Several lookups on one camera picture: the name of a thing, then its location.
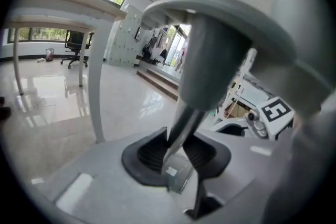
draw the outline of white table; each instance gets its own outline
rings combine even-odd
[[[89,32],[95,31],[90,54],[88,97],[92,125],[97,142],[105,142],[100,116],[100,76],[103,55],[111,28],[126,13],[101,0],[20,0],[12,11],[6,28],[16,28],[13,58],[15,78],[20,94],[24,94],[18,66],[18,29],[22,27],[62,28],[85,33],[81,50],[85,51]],[[79,86],[83,85],[84,53],[80,55]]]

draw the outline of table leg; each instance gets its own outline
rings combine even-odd
[[[89,32],[85,32],[82,42],[82,47],[80,49],[80,56],[79,56],[79,86],[83,86],[83,61],[85,56],[85,47],[86,47],[86,41],[88,39]]]
[[[104,51],[108,43],[112,25],[113,23],[111,21],[105,19],[101,19],[99,21],[97,29],[94,32],[94,40],[91,46],[90,54],[88,96],[92,125],[98,143],[106,141],[103,134],[100,117],[100,76]]]
[[[19,55],[17,52],[18,46],[18,33],[19,28],[15,28],[14,31],[14,44],[13,44],[13,61],[14,61],[14,74],[16,79],[17,88],[19,90],[19,94],[23,94],[21,79],[20,79],[20,72],[19,72]]]

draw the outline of trash bin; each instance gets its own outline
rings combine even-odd
[[[46,49],[46,61],[51,62],[54,59],[54,49]]]

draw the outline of glossy floor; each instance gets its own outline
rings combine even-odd
[[[20,96],[11,62],[0,65],[0,95],[13,115],[3,125],[7,149],[24,180],[39,182],[96,142],[87,93],[78,86],[78,64],[20,61]],[[107,140],[170,126],[176,102],[137,76],[135,69],[103,64],[101,117]],[[210,127],[211,120],[203,127]]]

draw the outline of cabinet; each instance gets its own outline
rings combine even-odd
[[[112,66],[133,67],[137,54],[140,54],[140,40],[144,32],[140,27],[142,13],[132,5],[122,8],[127,13],[120,21],[114,37],[111,37],[108,49],[107,63]]]

